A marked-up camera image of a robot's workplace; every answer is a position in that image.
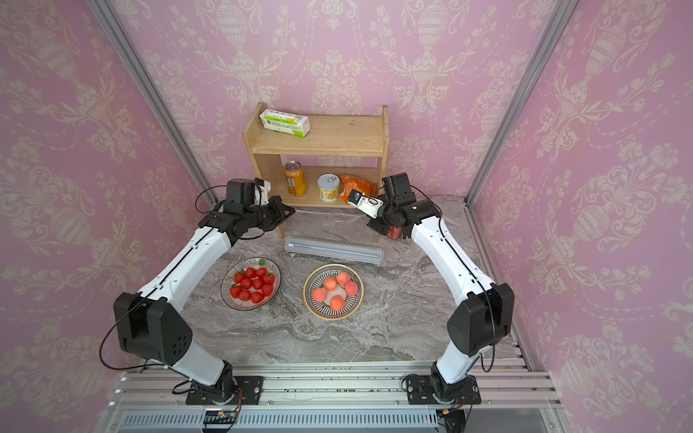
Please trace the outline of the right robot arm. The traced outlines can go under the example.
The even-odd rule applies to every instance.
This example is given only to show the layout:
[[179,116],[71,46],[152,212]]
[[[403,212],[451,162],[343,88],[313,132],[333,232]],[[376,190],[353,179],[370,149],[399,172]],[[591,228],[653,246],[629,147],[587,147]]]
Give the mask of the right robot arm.
[[481,402],[478,383],[471,375],[477,364],[486,373],[496,362],[496,345],[508,337],[514,314],[514,292],[495,283],[464,251],[447,228],[440,207],[428,196],[414,194],[408,175],[382,179],[380,196],[349,200],[370,217],[368,227],[380,235],[393,228],[413,240],[439,271],[456,308],[446,328],[449,344],[431,366],[430,386],[436,400],[462,405]]

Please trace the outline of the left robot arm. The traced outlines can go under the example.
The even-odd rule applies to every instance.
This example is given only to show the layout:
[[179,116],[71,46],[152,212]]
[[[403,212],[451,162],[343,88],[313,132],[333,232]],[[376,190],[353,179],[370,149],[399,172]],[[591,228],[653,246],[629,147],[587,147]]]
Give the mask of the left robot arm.
[[231,364],[203,348],[180,314],[211,266],[237,242],[250,240],[249,230],[274,231],[295,210],[271,195],[267,180],[231,180],[226,190],[225,199],[205,214],[191,240],[157,276],[137,292],[117,297],[111,329],[124,352],[185,377],[193,395],[241,404],[243,391]]

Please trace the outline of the cream plastic wrap dispenser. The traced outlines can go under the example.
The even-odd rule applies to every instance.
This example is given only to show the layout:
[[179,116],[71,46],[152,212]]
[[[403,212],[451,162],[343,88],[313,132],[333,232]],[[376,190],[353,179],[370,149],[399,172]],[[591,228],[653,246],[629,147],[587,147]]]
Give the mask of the cream plastic wrap dispenser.
[[362,245],[341,244],[289,236],[284,240],[288,253],[319,256],[340,261],[382,264],[384,251]]

